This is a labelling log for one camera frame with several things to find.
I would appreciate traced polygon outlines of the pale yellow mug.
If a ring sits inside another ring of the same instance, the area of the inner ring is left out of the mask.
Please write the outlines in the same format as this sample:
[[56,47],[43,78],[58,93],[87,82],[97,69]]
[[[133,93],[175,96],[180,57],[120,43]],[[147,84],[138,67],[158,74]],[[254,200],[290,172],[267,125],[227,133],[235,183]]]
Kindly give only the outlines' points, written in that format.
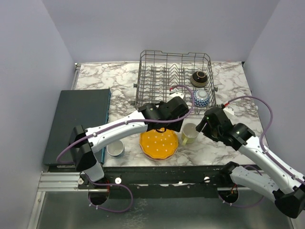
[[186,123],[182,128],[182,145],[192,144],[198,137],[199,132],[196,131],[196,125]]

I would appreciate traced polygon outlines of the orange blue patterned bowl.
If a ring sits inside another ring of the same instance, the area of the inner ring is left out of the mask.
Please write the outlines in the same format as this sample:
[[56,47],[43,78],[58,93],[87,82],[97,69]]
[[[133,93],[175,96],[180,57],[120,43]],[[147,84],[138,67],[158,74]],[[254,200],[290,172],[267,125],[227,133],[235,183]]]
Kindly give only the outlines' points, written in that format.
[[210,96],[204,89],[195,90],[193,96],[196,107],[206,107],[210,103]]

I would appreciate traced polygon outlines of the dark brown bowl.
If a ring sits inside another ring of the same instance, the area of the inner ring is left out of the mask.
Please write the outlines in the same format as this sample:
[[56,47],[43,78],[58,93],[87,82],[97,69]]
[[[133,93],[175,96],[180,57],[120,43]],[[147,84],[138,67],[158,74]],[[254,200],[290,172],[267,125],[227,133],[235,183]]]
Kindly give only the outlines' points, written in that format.
[[195,87],[202,88],[207,85],[207,74],[203,71],[196,71],[191,76],[191,84]]

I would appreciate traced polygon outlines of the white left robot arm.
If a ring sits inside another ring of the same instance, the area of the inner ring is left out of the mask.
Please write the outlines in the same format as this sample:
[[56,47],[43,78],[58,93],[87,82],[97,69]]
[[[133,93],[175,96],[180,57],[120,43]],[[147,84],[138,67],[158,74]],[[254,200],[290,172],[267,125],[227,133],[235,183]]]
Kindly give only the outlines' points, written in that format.
[[74,128],[68,149],[78,172],[89,178],[94,188],[102,188],[106,177],[95,153],[125,137],[151,130],[180,131],[190,109],[184,99],[176,96],[168,102],[144,104],[138,110],[114,122],[83,129]]

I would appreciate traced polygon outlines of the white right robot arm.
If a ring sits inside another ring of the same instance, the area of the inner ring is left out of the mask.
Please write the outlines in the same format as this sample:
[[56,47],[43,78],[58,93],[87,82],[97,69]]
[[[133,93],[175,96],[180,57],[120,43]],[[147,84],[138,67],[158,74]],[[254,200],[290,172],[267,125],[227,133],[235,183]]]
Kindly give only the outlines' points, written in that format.
[[246,156],[268,176],[263,177],[235,163],[227,163],[219,172],[225,187],[232,184],[247,187],[273,201],[286,216],[295,219],[305,209],[305,176],[290,167],[260,143],[260,138],[246,125],[233,125],[220,107],[207,110],[196,131],[215,142]]

